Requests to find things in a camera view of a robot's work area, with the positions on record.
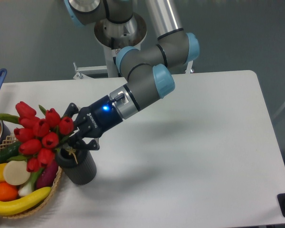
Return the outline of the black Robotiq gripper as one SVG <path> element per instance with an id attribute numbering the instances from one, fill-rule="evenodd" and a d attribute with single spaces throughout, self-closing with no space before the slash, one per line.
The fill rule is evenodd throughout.
<path id="1" fill-rule="evenodd" d="M 74 120 L 74 129 L 78 130 L 68 139 L 68 145 L 75 150 L 99 150 L 98 138 L 123 121 L 108 95 L 81 109 L 70 103 L 62 117 Z M 93 139 L 85 143 L 83 138 Z"/>

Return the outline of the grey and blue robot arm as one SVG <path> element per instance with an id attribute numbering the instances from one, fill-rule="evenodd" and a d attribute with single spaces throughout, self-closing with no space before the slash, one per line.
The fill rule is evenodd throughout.
<path id="1" fill-rule="evenodd" d="M 66 115 L 76 120 L 74 134 L 61 143 L 63 148 L 98 150 L 98 139 L 104 132 L 174 90 L 170 68 L 199 56 L 198 40 L 184 31 L 174 1 L 148 0 L 146 5 L 158 42 L 138 50 L 136 46 L 146 36 L 146 25 L 134 13 L 132 1 L 65 1 L 75 24 L 95 24 L 96 38 L 111 50 L 108 72 L 124 77 L 126 84 L 87 107 L 69 105 Z"/>

